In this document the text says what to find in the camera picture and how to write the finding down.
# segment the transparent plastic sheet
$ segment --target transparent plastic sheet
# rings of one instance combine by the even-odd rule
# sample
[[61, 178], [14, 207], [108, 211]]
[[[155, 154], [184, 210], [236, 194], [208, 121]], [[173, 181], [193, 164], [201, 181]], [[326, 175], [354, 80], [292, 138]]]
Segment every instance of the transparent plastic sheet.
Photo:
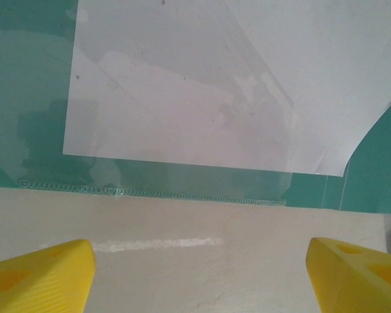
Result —
[[76, 5], [0, 1], [0, 186], [285, 204], [290, 173], [64, 155]]
[[0, 1], [0, 186], [391, 213], [391, 108], [344, 177], [64, 155], [76, 6]]
[[80, 0], [63, 153], [342, 176], [391, 105], [391, 1], [348, 3]]

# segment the white floor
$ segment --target white floor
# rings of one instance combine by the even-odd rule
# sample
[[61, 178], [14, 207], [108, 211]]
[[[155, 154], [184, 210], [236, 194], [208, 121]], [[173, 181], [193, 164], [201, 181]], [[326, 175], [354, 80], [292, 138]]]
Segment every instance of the white floor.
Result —
[[315, 236], [386, 250], [383, 215], [0, 188], [0, 260], [92, 241], [86, 313], [319, 312]]

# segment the beige floor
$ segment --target beige floor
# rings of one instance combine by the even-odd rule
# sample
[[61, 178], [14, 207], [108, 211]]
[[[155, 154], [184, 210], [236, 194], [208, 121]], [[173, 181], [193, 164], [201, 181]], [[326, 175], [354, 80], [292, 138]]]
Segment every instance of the beige floor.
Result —
[[0, 188], [0, 260], [75, 238], [97, 270], [86, 313], [319, 312], [312, 237], [386, 250], [383, 215]]

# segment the white paper sheet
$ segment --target white paper sheet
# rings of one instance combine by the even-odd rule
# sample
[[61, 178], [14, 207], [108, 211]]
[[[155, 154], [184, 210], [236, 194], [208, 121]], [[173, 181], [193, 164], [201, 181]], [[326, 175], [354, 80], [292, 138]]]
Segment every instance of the white paper sheet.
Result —
[[64, 153], [343, 175], [390, 104], [391, 1], [79, 0]]

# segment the stain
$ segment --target stain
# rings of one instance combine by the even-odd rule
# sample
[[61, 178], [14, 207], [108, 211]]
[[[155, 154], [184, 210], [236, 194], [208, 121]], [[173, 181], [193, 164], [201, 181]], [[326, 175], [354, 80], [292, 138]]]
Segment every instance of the stain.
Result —
[[227, 220], [224, 221], [224, 223], [223, 223], [223, 229], [227, 231], [227, 230], [228, 230], [228, 227], [229, 227], [228, 224], [229, 224], [233, 219], [239, 218], [239, 217], [241, 217], [241, 216], [242, 216], [241, 213], [235, 213], [235, 214], [231, 215]]
[[200, 302], [195, 308], [199, 308], [199, 307], [202, 306], [202, 305], [209, 305], [209, 306], [217, 305], [217, 303], [219, 302], [219, 300], [222, 298], [223, 295], [224, 295], [224, 292], [222, 292], [222, 293], [221, 293], [217, 298], [215, 298], [215, 300], [213, 300], [213, 301]]

